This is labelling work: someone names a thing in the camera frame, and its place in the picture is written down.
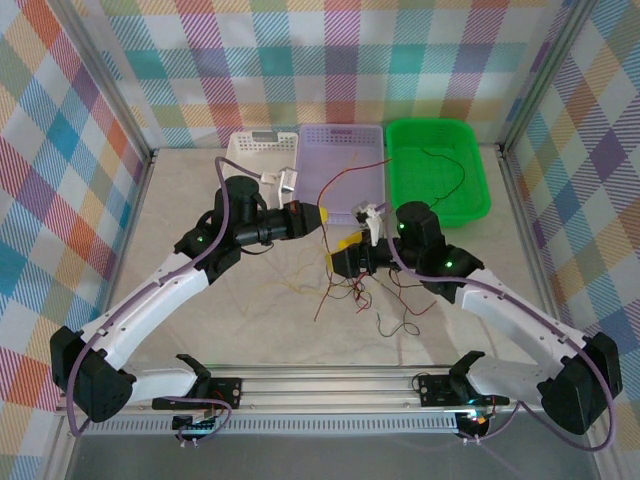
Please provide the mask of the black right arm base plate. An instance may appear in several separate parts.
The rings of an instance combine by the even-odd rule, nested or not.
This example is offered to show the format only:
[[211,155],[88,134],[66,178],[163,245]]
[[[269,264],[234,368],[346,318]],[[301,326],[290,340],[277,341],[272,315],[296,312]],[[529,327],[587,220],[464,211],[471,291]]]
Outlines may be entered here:
[[510,404],[507,397],[480,394],[466,378],[453,377],[449,374],[418,373],[412,378],[411,387],[419,395],[422,407],[493,407]]

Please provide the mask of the white plastic basket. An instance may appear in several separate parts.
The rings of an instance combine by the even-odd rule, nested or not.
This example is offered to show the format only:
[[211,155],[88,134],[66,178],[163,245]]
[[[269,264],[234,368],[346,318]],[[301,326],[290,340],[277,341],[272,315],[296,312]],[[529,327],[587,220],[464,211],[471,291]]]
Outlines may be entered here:
[[298,135],[293,132],[246,131],[230,136],[226,157],[246,170],[258,174],[259,194],[269,208],[281,209],[293,199],[292,194],[275,194],[269,185],[260,182],[263,172],[278,172],[284,167],[294,169]]

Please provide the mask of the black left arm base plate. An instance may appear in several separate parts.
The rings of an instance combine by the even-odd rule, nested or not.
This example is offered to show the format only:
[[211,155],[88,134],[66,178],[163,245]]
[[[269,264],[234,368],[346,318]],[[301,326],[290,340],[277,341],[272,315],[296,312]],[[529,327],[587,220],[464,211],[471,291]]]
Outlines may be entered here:
[[228,403],[233,409],[240,405],[242,395],[241,378],[221,378],[211,377],[199,379],[194,386],[184,395],[180,396],[180,401],[167,400],[166,397],[158,397],[152,400],[153,410],[188,410],[188,409],[210,409],[213,405],[209,402],[186,402],[184,398],[190,399],[217,399]]

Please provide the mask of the aluminium side rail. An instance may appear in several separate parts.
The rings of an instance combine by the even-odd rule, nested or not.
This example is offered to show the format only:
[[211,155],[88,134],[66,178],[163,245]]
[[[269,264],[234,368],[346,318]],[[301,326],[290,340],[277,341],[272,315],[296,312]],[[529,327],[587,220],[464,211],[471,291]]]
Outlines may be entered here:
[[495,153],[540,308],[557,321],[560,321],[560,311],[553,294],[551,283],[546,275],[535,232],[529,223],[524,197],[518,189],[516,175],[509,162],[509,156],[500,144],[495,146]]
[[126,262],[126,257],[128,255],[128,250],[130,244],[132,242],[136,226],[144,205],[144,201],[147,195],[147,191],[149,189],[149,185],[151,182],[151,178],[153,175],[153,171],[155,168],[157,157],[160,153],[160,149],[153,149],[150,153],[149,158],[144,163],[144,168],[142,170],[142,175],[140,177],[140,183],[136,190],[136,196],[134,197],[134,202],[132,209],[130,211],[130,215],[128,218],[128,222],[126,224],[126,229],[124,230],[124,236],[121,242],[121,249],[116,257],[116,263],[114,265],[113,276],[108,288],[105,291],[105,296],[103,298],[100,312],[105,312],[114,302],[115,292],[120,283],[120,278],[122,276],[122,272],[124,270],[124,265]]

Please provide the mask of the small circuit board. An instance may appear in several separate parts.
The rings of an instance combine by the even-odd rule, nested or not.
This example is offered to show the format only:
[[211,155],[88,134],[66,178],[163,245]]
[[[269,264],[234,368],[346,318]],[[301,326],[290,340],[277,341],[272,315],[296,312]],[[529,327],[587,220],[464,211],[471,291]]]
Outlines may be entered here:
[[180,431],[184,437],[203,437],[212,433],[220,424],[220,415],[195,421],[193,415],[174,415],[171,419],[171,429]]
[[489,432],[491,414],[478,413],[476,410],[472,410],[457,412],[455,417],[458,429],[456,435],[462,439],[475,438],[476,436],[484,437]]

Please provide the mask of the green plastic basket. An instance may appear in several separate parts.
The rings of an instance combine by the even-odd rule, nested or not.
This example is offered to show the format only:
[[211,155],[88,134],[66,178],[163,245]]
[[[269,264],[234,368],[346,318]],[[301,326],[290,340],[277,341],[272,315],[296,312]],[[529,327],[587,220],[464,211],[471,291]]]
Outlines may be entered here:
[[444,228],[485,217],[491,197],[479,145],[466,123],[403,118],[386,127],[390,198],[397,209],[426,203]]

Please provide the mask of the aluminium frame post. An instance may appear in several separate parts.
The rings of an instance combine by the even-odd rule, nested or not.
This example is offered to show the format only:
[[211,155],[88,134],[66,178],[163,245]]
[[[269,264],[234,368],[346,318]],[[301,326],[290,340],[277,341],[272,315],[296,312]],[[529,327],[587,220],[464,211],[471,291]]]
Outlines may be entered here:
[[549,0],[536,22],[496,128],[495,144],[512,150],[550,88],[599,0]]
[[150,163],[153,160],[154,149],[144,138],[125,98],[116,85],[114,77],[71,0],[48,0],[48,2],[136,152],[142,156],[146,163]]

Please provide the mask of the purple plastic basket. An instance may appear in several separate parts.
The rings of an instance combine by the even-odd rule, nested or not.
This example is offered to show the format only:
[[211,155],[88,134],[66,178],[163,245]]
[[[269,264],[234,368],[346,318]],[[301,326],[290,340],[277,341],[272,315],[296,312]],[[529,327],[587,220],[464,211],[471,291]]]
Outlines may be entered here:
[[385,202],[383,130],[378,125],[300,127],[294,197],[319,203],[331,225],[357,225],[352,210]]

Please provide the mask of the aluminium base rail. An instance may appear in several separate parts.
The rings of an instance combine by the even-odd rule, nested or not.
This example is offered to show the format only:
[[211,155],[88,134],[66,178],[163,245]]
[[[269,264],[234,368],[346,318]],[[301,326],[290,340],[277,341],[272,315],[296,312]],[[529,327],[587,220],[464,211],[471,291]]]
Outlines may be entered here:
[[[178,360],[167,366],[143,367],[126,366],[126,370],[136,372],[152,368],[171,368]],[[478,407],[436,406],[422,407],[419,395],[411,387],[412,378],[418,373],[445,375],[450,368],[425,369],[421,367],[336,367],[336,368],[206,368],[211,377],[241,378],[242,395],[240,405],[234,411],[289,414],[351,414],[396,412],[407,409],[496,414],[502,409],[518,403],[512,401],[507,406]],[[151,400],[138,401],[148,404]]]

